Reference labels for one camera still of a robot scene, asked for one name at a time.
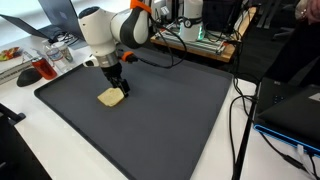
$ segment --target person's hand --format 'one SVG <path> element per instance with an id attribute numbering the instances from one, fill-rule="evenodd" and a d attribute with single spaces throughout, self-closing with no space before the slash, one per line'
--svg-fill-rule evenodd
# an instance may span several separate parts
<path id="1" fill-rule="evenodd" d="M 320 22 L 320 0 L 309 0 L 306 17 L 309 24 Z"/>

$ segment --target sponge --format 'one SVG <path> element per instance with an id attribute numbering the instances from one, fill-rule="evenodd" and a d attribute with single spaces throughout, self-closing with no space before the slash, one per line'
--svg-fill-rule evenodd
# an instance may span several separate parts
<path id="1" fill-rule="evenodd" d="M 113 107 L 124 98 L 120 88 L 109 88 L 98 96 L 99 101 L 104 105 Z"/>

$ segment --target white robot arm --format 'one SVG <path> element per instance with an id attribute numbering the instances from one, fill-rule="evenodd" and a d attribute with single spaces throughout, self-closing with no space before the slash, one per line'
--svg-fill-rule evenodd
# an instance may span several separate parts
<path id="1" fill-rule="evenodd" d="M 129 85 L 121 78 L 115 40 L 129 48 L 139 48 L 148 38 L 148 17 L 151 9 L 138 0 L 131 1 L 131 10 L 114 14 L 99 7 L 90 7 L 79 14 L 79 25 L 91 48 L 92 55 L 85 66 L 101 67 L 114 88 L 127 96 Z"/>

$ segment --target white table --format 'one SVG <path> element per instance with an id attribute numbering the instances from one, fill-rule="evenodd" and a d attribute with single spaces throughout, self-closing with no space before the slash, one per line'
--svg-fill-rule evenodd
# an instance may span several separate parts
<path id="1" fill-rule="evenodd" d="M 41 40 L 30 36 L 6 46 L 24 43 L 38 48 Z M 86 47 L 71 53 L 77 63 L 81 63 L 90 50 Z M 0 102 L 14 112 L 23 112 L 27 116 L 15 127 L 53 179 L 125 179 L 81 135 L 34 96 L 33 91 L 47 83 L 47 80 L 41 79 L 23 88 L 16 86 L 16 80 L 0 86 Z M 246 81 L 240 81 L 240 87 L 245 94 L 252 94 L 255 90 L 255 85 Z M 229 105 L 236 96 L 232 87 L 192 179 L 231 178 L 232 156 L 227 119 Z M 234 104 L 232 115 L 234 142 L 238 151 L 247 119 L 240 101 Z"/>

